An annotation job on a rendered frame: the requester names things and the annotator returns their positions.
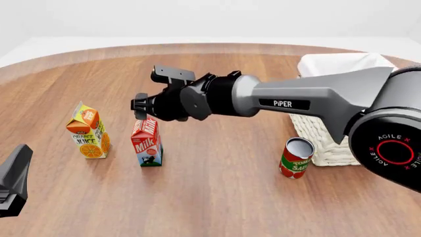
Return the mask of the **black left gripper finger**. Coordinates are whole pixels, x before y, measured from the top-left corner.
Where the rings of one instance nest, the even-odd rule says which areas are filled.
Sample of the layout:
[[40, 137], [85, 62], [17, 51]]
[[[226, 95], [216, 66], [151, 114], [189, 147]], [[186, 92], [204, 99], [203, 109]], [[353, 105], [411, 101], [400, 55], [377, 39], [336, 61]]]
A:
[[27, 183], [33, 151], [26, 144], [18, 145], [0, 165], [0, 190], [28, 197]]

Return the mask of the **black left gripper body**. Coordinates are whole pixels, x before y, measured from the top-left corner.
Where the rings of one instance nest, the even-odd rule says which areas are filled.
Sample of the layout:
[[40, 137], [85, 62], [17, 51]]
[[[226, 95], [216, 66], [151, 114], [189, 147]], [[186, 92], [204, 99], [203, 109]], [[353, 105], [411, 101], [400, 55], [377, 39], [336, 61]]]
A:
[[20, 193], [12, 193], [5, 187], [0, 187], [0, 218], [17, 217], [28, 199], [27, 188]]

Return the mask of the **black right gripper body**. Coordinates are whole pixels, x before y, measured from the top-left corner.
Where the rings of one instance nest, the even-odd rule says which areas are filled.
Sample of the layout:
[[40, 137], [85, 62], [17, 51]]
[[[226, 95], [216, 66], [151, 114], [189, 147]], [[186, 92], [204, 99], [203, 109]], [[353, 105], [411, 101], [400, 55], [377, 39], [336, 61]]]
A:
[[138, 93], [131, 100], [130, 109], [134, 111], [137, 120], [146, 120], [148, 115], [153, 116], [155, 96], [148, 96], [146, 93]]

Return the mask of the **red and white milk carton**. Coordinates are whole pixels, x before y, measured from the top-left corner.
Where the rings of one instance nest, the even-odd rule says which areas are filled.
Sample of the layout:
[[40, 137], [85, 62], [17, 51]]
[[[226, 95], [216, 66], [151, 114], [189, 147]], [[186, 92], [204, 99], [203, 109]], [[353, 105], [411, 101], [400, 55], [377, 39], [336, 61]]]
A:
[[162, 165], [163, 146], [158, 122], [154, 118], [148, 116], [145, 120], [136, 120], [131, 141], [141, 167]]

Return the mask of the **white woven basket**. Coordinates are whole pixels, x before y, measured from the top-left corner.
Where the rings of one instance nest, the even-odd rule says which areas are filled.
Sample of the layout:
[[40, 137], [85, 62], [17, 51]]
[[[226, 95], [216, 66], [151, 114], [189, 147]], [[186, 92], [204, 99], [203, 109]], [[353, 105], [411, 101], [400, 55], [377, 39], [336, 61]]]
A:
[[322, 120], [316, 117], [289, 114], [297, 135], [312, 142], [315, 152], [312, 163], [319, 167], [360, 165], [348, 146], [348, 137], [336, 144]]

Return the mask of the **white cloth basket liner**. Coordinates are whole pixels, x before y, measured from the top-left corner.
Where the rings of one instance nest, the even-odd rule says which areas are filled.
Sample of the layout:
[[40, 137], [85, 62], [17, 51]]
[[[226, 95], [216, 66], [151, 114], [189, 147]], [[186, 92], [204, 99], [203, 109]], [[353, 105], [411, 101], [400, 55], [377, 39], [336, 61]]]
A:
[[300, 78], [352, 72], [377, 66], [398, 68], [378, 53], [332, 53], [303, 55], [298, 62]]

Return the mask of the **orange juice carton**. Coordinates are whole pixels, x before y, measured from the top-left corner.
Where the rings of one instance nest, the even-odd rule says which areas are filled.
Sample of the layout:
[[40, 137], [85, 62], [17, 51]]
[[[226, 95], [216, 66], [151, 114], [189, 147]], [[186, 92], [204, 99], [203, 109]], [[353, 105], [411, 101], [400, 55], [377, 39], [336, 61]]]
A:
[[111, 149], [111, 139], [99, 112], [79, 102], [66, 124], [71, 138], [86, 159], [104, 159]]

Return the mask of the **tomato sauce can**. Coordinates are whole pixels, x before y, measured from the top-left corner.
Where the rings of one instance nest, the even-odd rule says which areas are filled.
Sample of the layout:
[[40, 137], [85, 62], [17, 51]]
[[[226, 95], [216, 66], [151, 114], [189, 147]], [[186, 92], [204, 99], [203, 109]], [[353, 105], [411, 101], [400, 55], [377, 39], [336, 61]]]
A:
[[285, 143], [279, 163], [280, 172], [290, 179], [301, 178], [314, 155], [313, 144], [304, 138], [290, 138]]

